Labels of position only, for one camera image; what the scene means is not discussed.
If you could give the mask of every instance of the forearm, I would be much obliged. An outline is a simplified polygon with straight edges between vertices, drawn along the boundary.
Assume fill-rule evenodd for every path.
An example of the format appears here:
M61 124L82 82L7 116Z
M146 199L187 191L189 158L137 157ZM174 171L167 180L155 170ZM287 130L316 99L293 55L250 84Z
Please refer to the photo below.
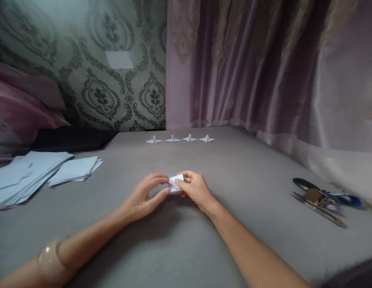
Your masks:
M222 205L207 215L227 244L248 286L309 287L301 276Z
M59 246L58 257L61 263L68 269L81 268L127 224L123 216L112 213L82 230Z
M96 224L67 239L58 247L58 258L68 271L76 271L86 264L106 242L124 228L128 222L114 212ZM37 258L30 260L0 280L0 288L54 287L46 282Z

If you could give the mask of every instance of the curtain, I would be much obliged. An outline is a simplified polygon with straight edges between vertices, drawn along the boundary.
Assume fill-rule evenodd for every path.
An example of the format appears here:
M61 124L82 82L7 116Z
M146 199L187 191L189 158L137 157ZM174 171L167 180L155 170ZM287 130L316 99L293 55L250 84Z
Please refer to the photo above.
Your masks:
M372 201L372 0L168 0L166 127L242 126Z

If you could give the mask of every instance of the hand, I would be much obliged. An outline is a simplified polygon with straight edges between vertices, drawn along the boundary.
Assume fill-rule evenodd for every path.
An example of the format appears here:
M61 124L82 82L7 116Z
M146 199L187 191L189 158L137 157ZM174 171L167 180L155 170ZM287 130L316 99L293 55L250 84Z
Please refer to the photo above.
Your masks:
M138 184L130 197L120 208L117 209L116 213L122 218L125 218L127 224L147 216L153 212L170 193L170 188L166 188L150 199L150 190L159 184L165 184L168 182L168 176L164 174L151 173Z
M175 180L175 184L182 189L178 194L182 198L189 196L204 213L207 213L209 208L218 201L211 194L205 179L201 174L194 171L183 171L177 175L183 174L184 180Z

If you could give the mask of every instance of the damask wallpaper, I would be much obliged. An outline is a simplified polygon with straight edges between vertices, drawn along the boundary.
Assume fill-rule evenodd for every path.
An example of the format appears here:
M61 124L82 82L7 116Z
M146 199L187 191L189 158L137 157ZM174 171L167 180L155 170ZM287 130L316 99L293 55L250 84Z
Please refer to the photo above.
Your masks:
M73 125L165 128L166 0L0 0L0 61L55 80ZM134 69L110 69L129 51Z

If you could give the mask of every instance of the blue keychain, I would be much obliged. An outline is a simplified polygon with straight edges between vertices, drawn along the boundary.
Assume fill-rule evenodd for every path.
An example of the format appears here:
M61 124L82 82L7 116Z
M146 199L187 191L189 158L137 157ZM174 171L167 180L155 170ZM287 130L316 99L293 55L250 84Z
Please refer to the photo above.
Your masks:
M339 200L343 204L351 205L351 206L355 206L355 207L362 206L362 202L361 202L360 198L358 198L356 196L339 194L339 193L331 193L331 192L328 192L326 190L322 190L321 192L323 194L325 194L326 196L328 196L328 198L330 198L330 199L336 198L337 200Z

